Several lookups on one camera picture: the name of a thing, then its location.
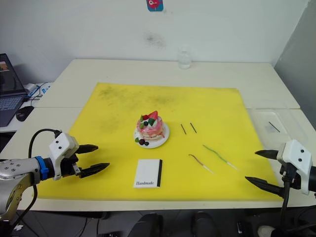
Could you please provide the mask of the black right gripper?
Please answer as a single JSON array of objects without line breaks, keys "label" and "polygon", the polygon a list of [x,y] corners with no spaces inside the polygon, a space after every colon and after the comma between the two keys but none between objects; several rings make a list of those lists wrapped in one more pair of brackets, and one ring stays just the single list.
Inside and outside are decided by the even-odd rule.
[{"label": "black right gripper", "polygon": [[[277,160],[278,151],[259,150],[256,151],[255,154],[268,159]],[[245,179],[261,190],[278,195],[279,197],[283,197],[285,195],[285,191],[289,191],[290,188],[294,188],[296,190],[301,189],[301,177],[297,173],[297,170],[298,169],[289,162],[281,163],[279,173],[282,176],[281,179],[284,182],[284,187],[279,187],[277,185],[270,184],[266,180],[260,178],[245,176]]]}]

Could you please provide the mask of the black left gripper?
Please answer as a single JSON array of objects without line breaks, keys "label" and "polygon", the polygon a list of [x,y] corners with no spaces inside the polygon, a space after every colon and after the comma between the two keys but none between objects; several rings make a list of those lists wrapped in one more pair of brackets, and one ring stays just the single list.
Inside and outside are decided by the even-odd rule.
[{"label": "black left gripper", "polygon": [[78,176],[79,178],[85,178],[90,175],[94,175],[98,172],[101,172],[105,168],[107,168],[110,163],[98,163],[95,165],[92,165],[89,168],[81,169],[77,166],[78,157],[77,154],[85,154],[90,153],[98,149],[98,146],[86,144],[86,145],[79,145],[79,148],[77,151],[75,151],[74,154],[70,155],[69,158],[64,158],[61,161],[60,167],[61,167],[61,175],[62,177],[67,177],[71,175]]}]

